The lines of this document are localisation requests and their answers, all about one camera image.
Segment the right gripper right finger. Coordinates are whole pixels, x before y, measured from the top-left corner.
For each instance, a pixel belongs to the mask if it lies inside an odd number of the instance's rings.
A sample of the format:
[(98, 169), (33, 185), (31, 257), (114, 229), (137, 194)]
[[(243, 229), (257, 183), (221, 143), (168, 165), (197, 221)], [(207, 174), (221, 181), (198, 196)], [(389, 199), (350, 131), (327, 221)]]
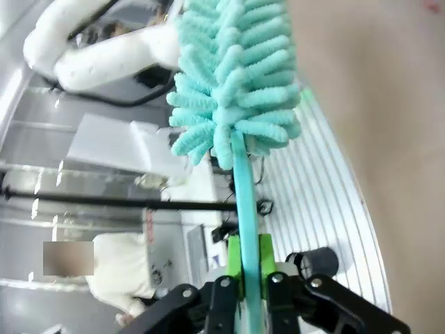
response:
[(300, 333), (299, 319), (325, 333), (409, 333), (410, 327), (323, 274), (277, 268), (270, 234), (259, 235), (261, 293), (270, 333)]

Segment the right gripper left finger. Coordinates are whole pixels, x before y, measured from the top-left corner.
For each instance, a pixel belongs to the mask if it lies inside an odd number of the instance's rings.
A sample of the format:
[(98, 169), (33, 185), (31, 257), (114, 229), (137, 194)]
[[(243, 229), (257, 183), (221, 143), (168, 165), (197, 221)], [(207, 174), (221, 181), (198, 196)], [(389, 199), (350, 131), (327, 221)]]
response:
[(180, 284), (120, 330), (124, 334), (235, 333), (243, 295), (241, 243), (228, 239), (223, 275), (201, 288)]

